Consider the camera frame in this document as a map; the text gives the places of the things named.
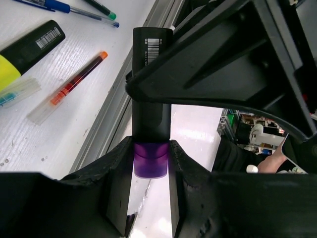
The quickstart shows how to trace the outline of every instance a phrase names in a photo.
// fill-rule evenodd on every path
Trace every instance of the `orange cap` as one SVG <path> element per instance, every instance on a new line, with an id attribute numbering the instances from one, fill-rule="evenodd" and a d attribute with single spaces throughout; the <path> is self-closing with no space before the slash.
<path id="1" fill-rule="evenodd" d="M 100 53 L 100 57 L 104 60 L 105 58 L 108 57 L 108 53 L 106 51 L 103 51 Z"/>

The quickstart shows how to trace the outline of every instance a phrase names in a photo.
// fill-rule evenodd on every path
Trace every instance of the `blue pen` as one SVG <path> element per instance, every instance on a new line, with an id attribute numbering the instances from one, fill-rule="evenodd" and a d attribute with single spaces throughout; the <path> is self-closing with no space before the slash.
<path id="1" fill-rule="evenodd" d="M 104 22 L 108 25 L 114 26 L 114 27 L 119 27 L 119 23 L 113 20 L 110 20 L 108 18 L 105 18 L 103 16 L 99 16 L 75 7 L 72 7 L 68 4 L 62 3 L 60 1 L 56 1 L 56 0 L 14 0 L 14 1 L 18 1 L 30 6 L 34 6 L 34 7 L 38 7 L 44 10 L 48 10 L 48 11 L 61 11 L 61 12 L 65 12 L 65 13 L 70 13 L 70 12 L 74 12 L 77 13 L 79 15 L 83 15 L 83 16 L 87 16 L 90 17 L 92 19 Z"/>

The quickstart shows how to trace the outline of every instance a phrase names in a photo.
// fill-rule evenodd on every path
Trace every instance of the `highlighter cap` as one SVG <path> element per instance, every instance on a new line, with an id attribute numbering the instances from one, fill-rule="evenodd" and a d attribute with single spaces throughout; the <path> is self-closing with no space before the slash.
<path id="1" fill-rule="evenodd" d="M 0 92 L 20 76 L 20 72 L 0 55 Z"/>

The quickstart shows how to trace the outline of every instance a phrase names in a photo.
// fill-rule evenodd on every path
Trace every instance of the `yellow highlighter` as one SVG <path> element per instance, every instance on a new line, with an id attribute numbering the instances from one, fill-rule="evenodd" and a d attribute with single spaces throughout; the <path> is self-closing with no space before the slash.
<path id="1" fill-rule="evenodd" d="M 60 26 L 48 21 L 0 51 L 0 91 L 10 85 L 65 39 Z"/>

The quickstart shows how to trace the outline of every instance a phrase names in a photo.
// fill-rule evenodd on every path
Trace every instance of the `white floor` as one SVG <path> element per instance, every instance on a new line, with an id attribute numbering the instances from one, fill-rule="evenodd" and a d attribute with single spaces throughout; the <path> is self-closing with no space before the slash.
<path id="1" fill-rule="evenodd" d="M 206 169 L 212 169 L 220 136 L 217 127 L 222 109 L 172 106 L 171 138 Z M 132 134 L 131 121 L 123 138 Z M 171 238 L 168 176 L 146 180 L 132 178 L 128 214 L 139 212 L 130 238 Z"/>

